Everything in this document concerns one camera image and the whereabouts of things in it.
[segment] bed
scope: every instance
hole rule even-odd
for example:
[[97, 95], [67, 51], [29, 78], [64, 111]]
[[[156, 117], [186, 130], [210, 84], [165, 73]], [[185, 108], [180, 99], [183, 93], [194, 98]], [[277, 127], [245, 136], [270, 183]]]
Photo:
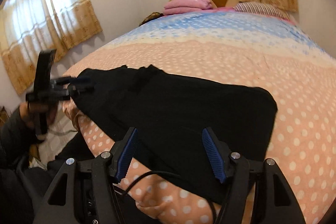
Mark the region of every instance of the bed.
[[[237, 0], [213, 2], [223, 7]], [[280, 166], [306, 222], [317, 224], [322, 219], [336, 197], [336, 61], [298, 26], [221, 10], [162, 17], [111, 41], [65, 74], [150, 64], [167, 73], [268, 90], [278, 113], [266, 156]], [[73, 101], [64, 102], [63, 111], [95, 156], [110, 150], [114, 141]], [[133, 159], [119, 186], [126, 189], [146, 171]], [[159, 176], [141, 180], [130, 195], [141, 211], [162, 223], [212, 223], [202, 198]], [[252, 207], [253, 191], [243, 223], [249, 223]]]

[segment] blue gripper pad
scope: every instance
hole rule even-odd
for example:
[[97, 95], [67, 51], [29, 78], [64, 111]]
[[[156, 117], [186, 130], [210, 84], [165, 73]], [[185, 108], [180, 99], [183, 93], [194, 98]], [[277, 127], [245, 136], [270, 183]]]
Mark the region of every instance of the blue gripper pad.
[[224, 183], [226, 180], [225, 163], [207, 128], [202, 131], [202, 142], [216, 179], [219, 179], [220, 183]]
[[131, 136], [128, 138], [127, 143], [118, 158], [117, 172], [115, 174], [115, 178], [118, 180], [118, 182], [120, 182], [126, 176], [127, 170], [137, 147], [137, 141], [138, 130], [136, 128], [132, 128]]

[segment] metal screw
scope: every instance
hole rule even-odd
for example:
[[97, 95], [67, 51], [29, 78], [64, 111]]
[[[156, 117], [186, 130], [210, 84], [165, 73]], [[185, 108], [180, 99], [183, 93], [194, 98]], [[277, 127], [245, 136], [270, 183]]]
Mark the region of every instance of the metal screw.
[[236, 160], [240, 158], [240, 154], [238, 152], [232, 152], [231, 157]]
[[274, 159], [267, 159], [267, 160], [266, 160], [266, 163], [267, 163], [268, 165], [274, 165], [274, 164], [275, 164], [275, 161], [274, 161]]
[[74, 162], [75, 162], [75, 159], [74, 159], [74, 158], [69, 158], [69, 159], [67, 159], [67, 161], [66, 161], [67, 165], [71, 165], [71, 164], [73, 164]]
[[109, 156], [111, 156], [110, 152], [103, 152], [103, 153], [101, 153], [101, 157], [103, 159], [107, 159]]

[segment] pink polka dot fabric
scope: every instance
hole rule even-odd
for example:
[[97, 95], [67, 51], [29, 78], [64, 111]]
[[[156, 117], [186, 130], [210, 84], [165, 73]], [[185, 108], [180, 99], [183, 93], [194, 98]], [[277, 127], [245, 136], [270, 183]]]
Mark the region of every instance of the pink polka dot fabric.
[[[280, 166], [307, 224], [316, 224], [336, 196], [336, 69], [315, 63], [214, 42], [135, 43], [93, 52], [67, 74], [78, 75], [88, 67], [153, 64], [167, 73], [268, 90], [277, 102], [278, 113], [266, 156]], [[110, 150], [114, 141], [72, 101], [64, 102], [63, 110], [95, 156]], [[147, 171], [133, 159], [120, 187], [126, 189]], [[157, 175], [141, 180], [130, 195], [141, 211], [163, 223], [212, 223], [204, 199]], [[250, 222], [252, 208], [253, 192], [246, 202], [243, 223]]]

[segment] black gripper frame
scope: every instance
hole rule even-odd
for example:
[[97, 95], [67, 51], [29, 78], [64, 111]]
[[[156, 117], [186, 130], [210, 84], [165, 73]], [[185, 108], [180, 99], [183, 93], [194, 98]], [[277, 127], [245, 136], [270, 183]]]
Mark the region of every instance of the black gripper frame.
[[[33, 92], [26, 94], [26, 101], [41, 102], [53, 105], [59, 101], [70, 100], [74, 94], [93, 89], [93, 83], [87, 78], [61, 77], [50, 80], [50, 71], [54, 63], [56, 50], [41, 51], [36, 65]], [[69, 85], [66, 89], [63, 85], [79, 83], [78, 86]], [[35, 134], [44, 135], [48, 131], [47, 117], [45, 113], [34, 115]]]
[[217, 139], [212, 129], [206, 128], [216, 147], [222, 146], [221, 155], [228, 170], [234, 174], [228, 199], [223, 202], [215, 224], [241, 224], [251, 180], [256, 182], [251, 224], [305, 224], [305, 219], [295, 195], [273, 159], [264, 162], [235, 156], [225, 142]]
[[44, 195], [33, 224], [125, 224], [113, 185], [121, 178], [112, 174], [133, 133], [136, 128], [129, 128], [123, 140], [93, 160], [68, 159]]

